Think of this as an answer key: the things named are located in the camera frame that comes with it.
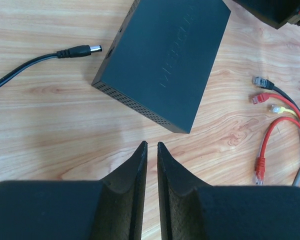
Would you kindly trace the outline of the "black network switch box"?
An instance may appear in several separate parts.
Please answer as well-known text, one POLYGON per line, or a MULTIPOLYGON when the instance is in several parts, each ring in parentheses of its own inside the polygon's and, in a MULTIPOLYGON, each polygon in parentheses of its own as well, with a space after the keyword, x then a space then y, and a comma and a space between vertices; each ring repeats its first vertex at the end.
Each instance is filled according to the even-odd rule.
POLYGON ((92 86, 188 134, 230 14, 222 0, 134 1, 92 86))

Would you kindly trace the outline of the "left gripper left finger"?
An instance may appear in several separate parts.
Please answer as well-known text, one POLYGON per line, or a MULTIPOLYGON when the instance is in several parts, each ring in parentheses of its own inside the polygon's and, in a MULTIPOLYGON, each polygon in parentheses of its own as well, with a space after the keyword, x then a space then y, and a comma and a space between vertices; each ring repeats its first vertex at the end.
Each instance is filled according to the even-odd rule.
POLYGON ((148 144, 99 180, 0 182, 0 240, 139 240, 148 144))

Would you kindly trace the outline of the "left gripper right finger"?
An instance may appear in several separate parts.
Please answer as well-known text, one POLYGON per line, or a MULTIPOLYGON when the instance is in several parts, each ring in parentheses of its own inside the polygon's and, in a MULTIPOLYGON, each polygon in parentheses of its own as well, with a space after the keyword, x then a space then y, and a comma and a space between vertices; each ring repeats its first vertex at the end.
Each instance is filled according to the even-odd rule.
POLYGON ((300 240, 300 188, 212 186, 157 145, 164 240, 300 240))

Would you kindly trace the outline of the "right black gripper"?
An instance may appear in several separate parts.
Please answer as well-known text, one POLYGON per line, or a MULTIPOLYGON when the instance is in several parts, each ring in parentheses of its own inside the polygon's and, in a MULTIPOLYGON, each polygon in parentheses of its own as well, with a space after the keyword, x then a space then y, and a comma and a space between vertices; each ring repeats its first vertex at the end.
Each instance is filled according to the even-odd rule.
POLYGON ((300 0, 236 0, 263 23, 279 29, 285 24, 300 26, 300 0))

